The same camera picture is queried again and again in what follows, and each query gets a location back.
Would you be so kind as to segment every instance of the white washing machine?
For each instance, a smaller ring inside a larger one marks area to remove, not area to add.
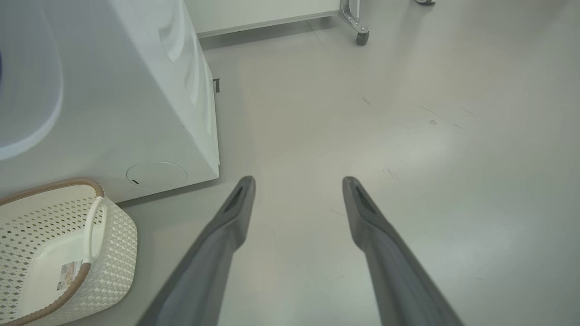
[[[183,0],[3,0],[0,58],[0,197],[84,176],[118,202],[219,176]]]

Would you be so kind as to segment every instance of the gray floor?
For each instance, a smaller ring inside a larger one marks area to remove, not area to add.
[[[258,183],[221,326],[378,325],[340,181],[362,181],[469,326],[580,320],[580,2],[363,0],[205,39],[219,180],[125,203],[133,287],[69,325],[132,325],[236,181]]]

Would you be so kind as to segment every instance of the white cabinet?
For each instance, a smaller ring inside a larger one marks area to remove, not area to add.
[[[7,0],[2,7],[24,2],[53,35],[63,98],[46,136],[0,161],[0,197],[87,176],[123,201],[219,176],[213,77],[183,0]]]
[[[185,0],[203,36],[338,14],[340,0]]]

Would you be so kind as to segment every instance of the white laundry basket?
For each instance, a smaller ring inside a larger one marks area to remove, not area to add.
[[[129,291],[133,220],[88,179],[0,199],[0,326],[60,325]]]

